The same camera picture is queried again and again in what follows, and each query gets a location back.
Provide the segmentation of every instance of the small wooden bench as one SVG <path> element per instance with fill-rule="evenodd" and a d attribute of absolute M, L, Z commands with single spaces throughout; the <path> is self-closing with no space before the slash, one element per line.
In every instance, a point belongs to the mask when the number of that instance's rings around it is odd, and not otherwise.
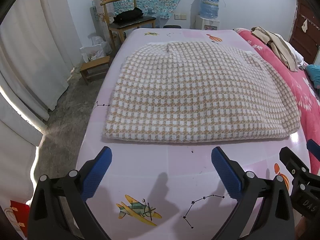
<path fill-rule="evenodd" d="M 103 73 L 107 73 L 109 70 L 109 61 L 110 61 L 110 56 L 106 56 L 106 57 L 98 58 L 98 59 L 84 63 L 80 68 L 80 73 L 81 73 L 85 83 L 88 85 L 89 84 L 88 79 L 96 77 L 96 76 L 101 75 Z M 107 68 L 93 71 L 94 68 L 105 65 L 105 64 L 108 64 Z"/>

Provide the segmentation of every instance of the folded blanket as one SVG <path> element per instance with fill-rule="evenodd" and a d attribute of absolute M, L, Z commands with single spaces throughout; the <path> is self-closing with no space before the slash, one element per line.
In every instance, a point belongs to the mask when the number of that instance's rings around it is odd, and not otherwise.
<path fill-rule="evenodd" d="M 146 142 L 284 138 L 294 96 L 260 56 L 207 42 L 150 43 L 127 57 L 105 136 Z"/>
<path fill-rule="evenodd" d="M 252 35 L 259 38 L 264 44 L 270 45 L 273 53 L 281 60 L 281 62 L 292 72 L 298 72 L 298 63 L 295 56 L 290 51 L 290 48 L 276 34 L 268 32 L 261 27 L 253 27 Z"/>

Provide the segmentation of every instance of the white plastic bag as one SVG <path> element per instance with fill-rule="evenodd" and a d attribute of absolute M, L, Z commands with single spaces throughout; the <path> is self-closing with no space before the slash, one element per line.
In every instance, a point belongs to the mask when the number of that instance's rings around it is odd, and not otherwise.
<path fill-rule="evenodd" d="M 105 57 L 112 49 L 108 42 L 103 41 L 99 36 L 92 37 L 92 46 L 80 48 L 80 53 L 85 62 Z"/>

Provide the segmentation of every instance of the teal pillow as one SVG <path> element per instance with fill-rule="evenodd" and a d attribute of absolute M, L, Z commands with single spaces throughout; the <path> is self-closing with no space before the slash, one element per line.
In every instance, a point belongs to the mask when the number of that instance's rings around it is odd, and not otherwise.
<path fill-rule="evenodd" d="M 306 67 L 306 71 L 311 81 L 313 82 L 313 86 L 316 89 L 320 89 L 320 66 L 308 65 Z"/>

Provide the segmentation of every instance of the black bag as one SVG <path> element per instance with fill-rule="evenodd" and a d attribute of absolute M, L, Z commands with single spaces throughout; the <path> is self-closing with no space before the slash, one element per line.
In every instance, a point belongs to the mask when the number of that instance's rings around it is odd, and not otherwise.
<path fill-rule="evenodd" d="M 119 13 L 116 17 L 113 17 L 113 18 L 115 23 L 123 23 L 123 22 L 127 22 L 130 20 L 139 18 L 142 15 L 143 15 L 142 10 L 140 10 L 138 7 L 135 7 L 133 10 Z"/>

